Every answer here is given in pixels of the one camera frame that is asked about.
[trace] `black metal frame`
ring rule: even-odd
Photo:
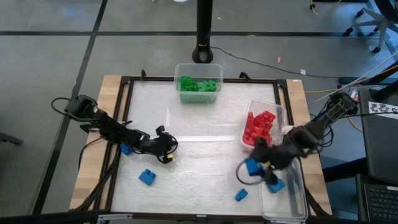
[[[293,125],[293,117],[292,117],[292,112],[291,112],[291,106],[290,106],[290,100],[289,100],[289,92],[287,89],[287,82],[286,80],[268,80],[268,79],[252,79],[250,78],[247,74],[241,73],[239,78],[224,78],[223,79],[225,83],[262,83],[262,84],[272,84],[274,87],[274,95],[275,95],[275,102],[280,105],[280,95],[279,95],[279,88],[282,89],[284,92],[284,100],[285,100],[285,105],[286,105],[286,110],[287,110],[287,118],[289,121],[290,125]],[[134,87],[134,82],[135,81],[161,81],[161,82],[172,82],[174,81],[174,77],[148,77],[146,76],[146,73],[144,70],[141,71],[141,76],[139,77],[122,77],[121,83],[119,86],[119,92],[118,92],[118,99],[116,102],[115,106],[115,111],[114,111],[114,118],[117,119],[117,114],[119,113],[119,108],[121,106],[121,98],[123,94],[123,90],[125,88],[125,85],[128,83],[128,92],[127,92],[127,98],[126,98],[126,104],[124,107],[124,112],[123,112],[123,122],[127,121],[127,116],[129,112],[129,106],[130,102],[132,100],[132,89]],[[106,148],[105,152],[105,157],[103,161],[103,168],[107,167],[109,164],[109,155],[111,154],[111,149],[112,147]],[[111,210],[112,206],[112,199],[113,199],[113,193],[114,193],[114,187],[116,184],[116,177],[117,177],[118,171],[111,176],[111,180],[109,183],[109,191],[107,194],[106,198],[106,203],[105,203],[105,210],[109,211]],[[187,214],[167,214],[167,213],[129,213],[126,212],[126,214],[133,214],[133,217],[135,218],[143,218],[143,219],[171,219],[171,220],[198,220],[197,215],[187,215]],[[265,219],[262,216],[247,216],[247,215],[207,215],[206,219],[216,219],[216,220],[239,220],[239,221],[247,221],[247,222],[264,222]]]

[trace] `table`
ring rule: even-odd
[[[120,83],[124,78],[125,77],[119,75],[105,75],[98,97],[99,108],[105,110],[109,115],[117,114],[118,118],[122,118],[123,116],[123,108],[126,104],[127,98],[127,94],[123,94],[120,102],[121,106],[119,107],[120,110],[119,108],[115,108]],[[306,122],[310,121],[310,116],[308,113],[307,101],[305,99],[302,82],[301,80],[286,80],[286,85],[289,93],[290,107],[294,124],[305,124]],[[120,91],[127,93],[128,89],[123,88],[120,89]],[[285,105],[284,92],[281,88],[279,88],[279,95],[281,104]],[[98,137],[99,133],[90,133],[88,135],[87,142],[90,142]],[[70,208],[79,206],[79,204],[84,201],[84,199],[98,182],[105,157],[105,149],[105,141],[100,141],[86,149],[82,159],[78,178],[76,180]],[[325,181],[323,180],[322,168],[318,156],[311,155],[306,159],[302,159],[302,169],[304,173],[305,185],[315,197],[315,200],[322,206],[322,208],[328,213],[331,213],[326,185]],[[101,200],[98,202],[98,208],[105,208],[108,189],[109,184],[104,187]]]

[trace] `clear plastic bin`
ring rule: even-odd
[[[192,77],[195,82],[215,81],[216,91],[182,91],[181,77]],[[223,87],[223,67],[218,64],[180,63],[175,66],[174,85],[182,103],[212,103]]]
[[[292,160],[291,165],[284,170],[276,170],[275,174],[282,179],[285,187],[272,194],[265,184],[260,184],[261,215],[277,223],[305,223],[308,207],[300,161]]]
[[[244,146],[245,152],[250,153],[254,149],[254,146],[251,146],[251,145],[243,142],[243,134],[244,134],[244,130],[246,128],[248,114],[249,114],[249,112],[252,112],[253,116],[256,117],[257,115],[263,113],[264,111],[269,111],[276,116],[276,118],[272,122],[271,130],[269,131],[269,134],[272,138],[271,145],[278,145],[278,144],[282,143],[282,140],[284,137],[283,125],[284,125],[284,118],[285,118],[285,114],[286,114],[285,108],[283,108],[280,105],[268,103],[268,102],[261,101],[261,100],[251,100],[250,104],[248,105],[246,114],[245,114],[246,118],[244,119],[244,123],[242,125],[242,131],[241,131],[241,137],[240,137],[240,142]]]

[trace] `floor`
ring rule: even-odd
[[[302,79],[305,90],[313,91],[337,86],[336,78],[323,77],[359,77],[395,51],[398,38],[389,33],[388,45],[383,44],[377,55],[370,53],[378,43],[377,34],[368,35],[373,27],[355,30],[364,37],[341,37],[352,23],[370,20],[367,15],[356,20],[353,16],[362,7],[375,9],[373,0],[317,3],[319,15],[309,4],[214,0],[212,30],[219,32],[211,44],[236,56],[295,72],[304,69],[321,78],[288,74],[217,49],[213,63],[224,68],[226,77],[246,72],[253,78]],[[60,157],[43,212],[69,208],[86,135],[73,121],[63,122],[67,130],[61,128],[61,116],[50,107],[52,99],[72,93],[96,98],[103,75],[138,75],[145,69],[148,75],[172,76],[176,64],[192,62],[195,30],[195,0],[0,1],[0,131],[24,140],[21,146],[0,144],[0,217],[31,212],[53,149],[59,149]],[[388,60],[376,72],[393,62]],[[307,101],[323,95],[307,94]],[[310,112],[318,113],[322,102],[310,105]],[[360,127],[360,119],[353,120]],[[345,120],[333,129],[334,143],[322,152],[323,167],[364,156],[362,133]],[[353,181],[327,187],[335,214],[355,218]]]

